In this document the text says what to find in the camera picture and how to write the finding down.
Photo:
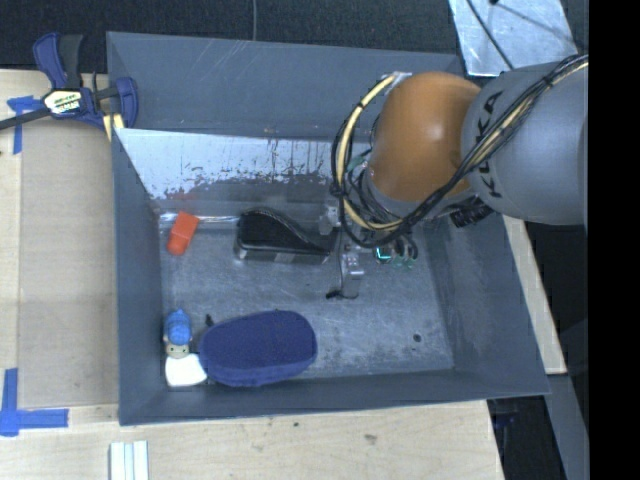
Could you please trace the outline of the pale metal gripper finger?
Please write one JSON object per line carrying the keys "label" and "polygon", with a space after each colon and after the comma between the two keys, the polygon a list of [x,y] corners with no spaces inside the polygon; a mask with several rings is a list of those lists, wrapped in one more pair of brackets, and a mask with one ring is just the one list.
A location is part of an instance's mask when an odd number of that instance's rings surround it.
{"label": "pale metal gripper finger", "polygon": [[341,294],[344,298],[354,299],[359,295],[364,274],[357,252],[347,251],[341,254]]}
{"label": "pale metal gripper finger", "polygon": [[318,231],[321,236],[329,236],[341,229],[339,207],[336,204],[325,204],[318,219]]}

